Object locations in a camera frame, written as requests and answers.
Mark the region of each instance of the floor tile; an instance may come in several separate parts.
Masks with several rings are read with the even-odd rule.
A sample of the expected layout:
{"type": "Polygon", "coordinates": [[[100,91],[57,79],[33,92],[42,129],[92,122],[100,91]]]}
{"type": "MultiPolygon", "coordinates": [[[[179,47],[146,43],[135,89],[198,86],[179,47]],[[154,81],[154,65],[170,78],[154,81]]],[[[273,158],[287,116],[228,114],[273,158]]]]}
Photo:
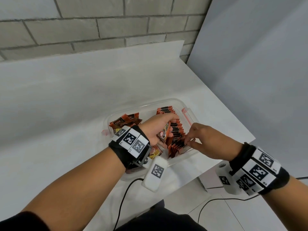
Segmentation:
{"type": "Polygon", "coordinates": [[[165,208],[177,214],[188,214],[208,197],[210,194],[194,179],[164,198],[165,208]]]}
{"type": "Polygon", "coordinates": [[[226,200],[245,231],[287,231],[261,196],[248,201],[226,200]]]}
{"type": "MultiPolygon", "coordinates": [[[[189,213],[194,221],[198,222],[198,216],[202,207],[211,199],[222,199],[221,195],[212,195],[205,202],[189,213]]],[[[209,202],[202,210],[199,224],[208,231],[244,231],[229,206],[224,200],[209,202]]]]}

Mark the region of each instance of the gray brick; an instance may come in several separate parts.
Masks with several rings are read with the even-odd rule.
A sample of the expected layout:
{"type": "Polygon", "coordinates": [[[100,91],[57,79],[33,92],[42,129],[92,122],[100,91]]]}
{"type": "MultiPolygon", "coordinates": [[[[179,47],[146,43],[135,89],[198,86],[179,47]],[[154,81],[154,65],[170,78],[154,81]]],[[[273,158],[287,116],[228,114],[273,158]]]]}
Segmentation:
{"type": "Polygon", "coordinates": [[[0,48],[33,44],[22,22],[0,22],[0,48]]]}
{"type": "Polygon", "coordinates": [[[205,16],[189,16],[185,30],[200,30],[205,16]]]}
{"type": "Polygon", "coordinates": [[[109,39],[109,40],[98,40],[98,41],[90,41],[90,42],[78,42],[78,43],[74,43],[74,47],[75,47],[76,52],[123,48],[124,39],[109,39]]]}
{"type": "Polygon", "coordinates": [[[29,21],[26,24],[38,44],[98,39],[95,19],[29,21]]]}
{"type": "Polygon", "coordinates": [[[139,36],[126,38],[126,46],[141,45],[147,43],[164,42],[166,34],[154,36],[139,36]]]}
{"type": "Polygon", "coordinates": [[[125,0],[126,15],[170,14],[172,0],[125,0]]]}
{"type": "Polygon", "coordinates": [[[151,17],[149,33],[179,32],[183,31],[187,16],[151,17]]]}
{"type": "Polygon", "coordinates": [[[193,49],[194,44],[183,45],[180,56],[189,55],[193,49]]]}
{"type": "Polygon", "coordinates": [[[123,0],[57,0],[63,17],[123,15],[123,0]]]}
{"type": "Polygon", "coordinates": [[[174,0],[172,14],[204,14],[210,0],[174,0]]]}
{"type": "Polygon", "coordinates": [[[188,57],[189,57],[189,55],[180,56],[181,60],[182,60],[183,62],[185,62],[185,63],[187,62],[188,57]]]}
{"type": "Polygon", "coordinates": [[[44,45],[25,49],[3,50],[2,53],[8,60],[38,58],[56,54],[69,54],[73,49],[70,44],[44,45]]]}
{"type": "Polygon", "coordinates": [[[147,33],[148,18],[98,19],[101,38],[143,35],[147,33]]]}
{"type": "Polygon", "coordinates": [[[185,40],[184,44],[194,43],[197,38],[198,32],[179,32],[168,33],[166,41],[185,40]]]}

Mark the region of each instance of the plastic bin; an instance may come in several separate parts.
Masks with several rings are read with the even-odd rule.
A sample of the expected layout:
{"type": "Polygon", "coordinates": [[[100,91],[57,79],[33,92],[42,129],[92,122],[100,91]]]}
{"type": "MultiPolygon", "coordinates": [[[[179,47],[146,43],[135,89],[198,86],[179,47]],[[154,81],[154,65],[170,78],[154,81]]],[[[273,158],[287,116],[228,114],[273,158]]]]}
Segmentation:
{"type": "MultiPolygon", "coordinates": [[[[136,107],[136,108],[132,108],[129,110],[123,110],[122,112],[117,112],[115,114],[112,114],[110,116],[108,116],[105,121],[104,121],[104,127],[103,127],[103,131],[102,134],[105,138],[106,144],[108,144],[111,141],[111,137],[113,136],[113,129],[109,126],[109,123],[118,119],[120,116],[122,116],[123,114],[132,114],[132,113],[137,113],[139,112],[139,118],[144,121],[146,121],[147,119],[149,119],[151,116],[156,114],[156,110],[159,107],[165,107],[165,106],[170,106],[172,105],[173,109],[175,110],[176,114],[180,117],[180,122],[183,124],[183,128],[184,131],[186,133],[188,133],[191,125],[194,122],[198,122],[197,118],[195,117],[195,115],[192,113],[191,109],[187,108],[187,106],[179,99],[168,99],[168,100],[161,100],[161,101],[157,101],[154,103],[150,103],[147,105],[143,105],[140,107],[136,107]]],[[[168,150],[167,149],[163,149],[161,147],[161,150],[163,150],[162,153],[162,157],[164,157],[165,159],[168,158],[168,150]]],[[[170,158],[168,159],[168,163],[169,166],[176,164],[184,159],[187,159],[189,157],[191,157],[192,155],[198,153],[197,150],[194,149],[190,149],[188,150],[186,153],[182,154],[182,155],[178,155],[175,158],[170,158]]],[[[140,170],[137,170],[136,172],[127,174],[125,173],[121,180],[123,181],[132,181],[136,178],[139,177],[143,177],[145,174],[147,173],[147,169],[145,168],[141,168],[140,170]]]]}

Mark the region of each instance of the table surface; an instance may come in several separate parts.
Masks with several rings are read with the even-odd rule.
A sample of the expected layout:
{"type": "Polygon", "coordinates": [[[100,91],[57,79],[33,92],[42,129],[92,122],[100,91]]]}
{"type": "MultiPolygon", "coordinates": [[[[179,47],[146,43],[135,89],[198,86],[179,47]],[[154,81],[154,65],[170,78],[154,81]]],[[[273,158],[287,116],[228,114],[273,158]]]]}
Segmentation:
{"type": "MultiPolygon", "coordinates": [[[[67,89],[62,88],[63,81],[61,85],[57,82],[54,81],[54,86],[67,89]]],[[[82,76],[74,78],[75,87],[83,86],[84,90],[91,92],[98,84],[106,94],[106,97],[100,97],[100,105],[108,107],[110,114],[118,108],[123,110],[141,103],[177,98],[191,108],[200,123],[210,125],[239,142],[255,139],[179,58],[142,63],[103,73],[95,71],[87,74],[86,82],[82,76]],[[117,89],[114,89],[115,80],[120,81],[117,89]]],[[[106,147],[101,135],[105,117],[104,114],[1,149],[0,162],[14,162],[15,166],[7,168],[0,163],[0,174],[5,174],[5,177],[0,177],[0,219],[20,211],[53,180],[106,147]]],[[[135,182],[126,195],[118,225],[148,209],[218,162],[198,153],[170,166],[157,193],[142,187],[140,181],[135,182]]],[[[117,183],[86,230],[112,229],[129,183],[117,183]]]]}

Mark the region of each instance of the white table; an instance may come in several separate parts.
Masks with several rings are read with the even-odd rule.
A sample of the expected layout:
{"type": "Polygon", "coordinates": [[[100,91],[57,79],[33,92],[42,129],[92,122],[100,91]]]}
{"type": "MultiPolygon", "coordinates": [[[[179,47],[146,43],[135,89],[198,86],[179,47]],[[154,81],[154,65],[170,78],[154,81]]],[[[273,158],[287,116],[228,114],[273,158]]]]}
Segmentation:
{"type": "MultiPolygon", "coordinates": [[[[168,46],[168,43],[162,44],[163,47],[168,46]]],[[[21,210],[53,180],[106,147],[100,132],[104,118],[113,110],[115,112],[115,109],[123,110],[141,103],[178,98],[191,108],[200,123],[210,125],[240,142],[254,140],[254,136],[178,58],[181,44],[176,48],[179,48],[175,50],[177,56],[107,70],[91,69],[89,65],[86,72],[83,68],[83,74],[76,74],[65,80],[48,81],[46,87],[52,87],[52,91],[56,92],[48,93],[47,91],[48,96],[46,92],[42,92],[43,98],[40,99],[44,99],[45,95],[47,100],[64,97],[61,101],[55,101],[55,103],[58,102],[57,106],[61,106],[60,110],[67,105],[67,113],[76,112],[76,109],[69,107],[72,103],[86,103],[87,109],[90,109],[91,105],[94,107],[100,105],[107,109],[102,111],[101,116],[85,118],[80,122],[70,122],[70,125],[55,128],[40,135],[33,135],[31,138],[25,138],[23,141],[6,145],[1,149],[0,219],[7,218],[21,210]]],[[[35,84],[31,90],[41,91],[46,88],[44,83],[44,89],[41,86],[35,84]]],[[[15,89],[12,92],[15,94],[25,91],[23,88],[18,88],[17,91],[15,89]]],[[[8,89],[2,95],[10,97],[12,93],[8,89]]],[[[21,95],[16,96],[15,102],[21,102],[23,99],[25,98],[21,95]]],[[[33,102],[38,98],[29,97],[27,99],[33,102]]],[[[50,109],[52,115],[58,115],[58,121],[65,118],[65,112],[54,111],[55,107],[52,106],[54,103],[51,107],[46,103],[40,105],[44,106],[40,109],[50,109]]],[[[141,182],[135,182],[126,195],[118,226],[162,200],[218,162],[219,160],[210,159],[198,153],[172,165],[168,168],[157,193],[152,193],[142,187],[141,182]]],[[[87,226],[87,230],[113,228],[128,185],[129,182],[124,181],[117,183],[99,212],[87,226]]]]}

